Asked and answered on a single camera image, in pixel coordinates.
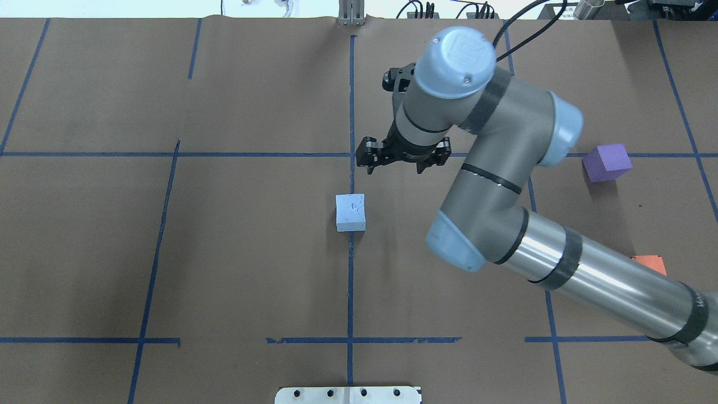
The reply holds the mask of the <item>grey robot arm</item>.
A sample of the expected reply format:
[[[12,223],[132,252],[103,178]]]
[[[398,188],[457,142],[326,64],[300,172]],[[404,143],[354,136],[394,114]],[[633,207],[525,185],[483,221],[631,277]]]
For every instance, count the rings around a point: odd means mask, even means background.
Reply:
[[[579,108],[503,66],[495,44],[469,26],[440,30],[380,84],[392,95],[392,123],[384,140],[357,143],[356,166],[368,174],[392,163],[415,164],[418,174],[441,167],[452,156],[449,131],[474,138],[426,235],[434,255],[469,273],[508,268],[716,373],[715,291],[667,278],[521,204],[522,195],[535,199],[536,169],[557,166],[576,145]]]

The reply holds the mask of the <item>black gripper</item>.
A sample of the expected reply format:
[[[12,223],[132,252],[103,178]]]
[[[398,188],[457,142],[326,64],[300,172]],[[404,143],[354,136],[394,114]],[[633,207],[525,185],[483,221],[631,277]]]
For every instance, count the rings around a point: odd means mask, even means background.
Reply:
[[[443,166],[452,154],[450,138],[444,136],[438,143],[420,146],[406,140],[392,125],[385,140],[377,141],[365,136],[356,149],[356,166],[366,167],[370,176],[378,166],[387,166],[395,162],[414,163],[416,173],[422,174],[431,166]]]

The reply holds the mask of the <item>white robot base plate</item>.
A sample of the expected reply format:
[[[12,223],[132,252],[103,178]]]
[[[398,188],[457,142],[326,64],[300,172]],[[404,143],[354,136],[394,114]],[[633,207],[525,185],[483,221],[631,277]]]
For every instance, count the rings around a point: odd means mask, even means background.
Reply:
[[[281,388],[275,403],[423,403],[422,390],[413,386]]]

